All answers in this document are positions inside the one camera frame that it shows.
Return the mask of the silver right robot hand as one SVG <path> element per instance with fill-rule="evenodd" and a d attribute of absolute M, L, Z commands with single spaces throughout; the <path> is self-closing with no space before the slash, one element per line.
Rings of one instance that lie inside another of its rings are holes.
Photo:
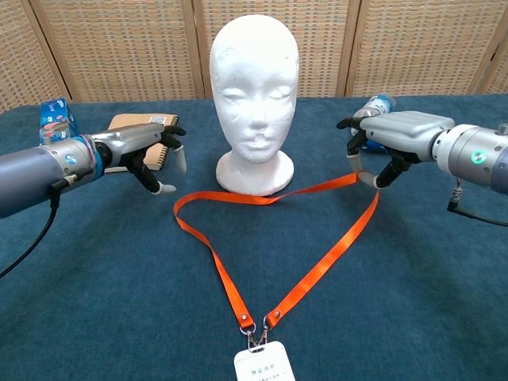
<path fill-rule="evenodd" d="M 390 186 L 411 165 L 437 160 L 440 135 L 456 126 L 450 117 L 407 110 L 371 117 L 346 117 L 338 129 L 354 128 L 347 159 L 361 182 L 377 190 Z M 374 175 L 362 168 L 360 147 L 368 141 L 386 148 L 391 161 Z"/>

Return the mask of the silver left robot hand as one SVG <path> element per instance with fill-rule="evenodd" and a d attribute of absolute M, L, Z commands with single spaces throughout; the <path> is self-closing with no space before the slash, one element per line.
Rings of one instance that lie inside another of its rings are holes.
<path fill-rule="evenodd" d="M 175 135 L 185 134 L 178 124 L 146 123 L 102 131 L 91 139 L 102 160 L 102 174 L 108 167 L 125 167 L 152 194 L 170 194 L 176 188 L 158 181 L 144 164 L 144 158 L 147 150 L 159 143 L 183 153 L 183 145 Z"/>

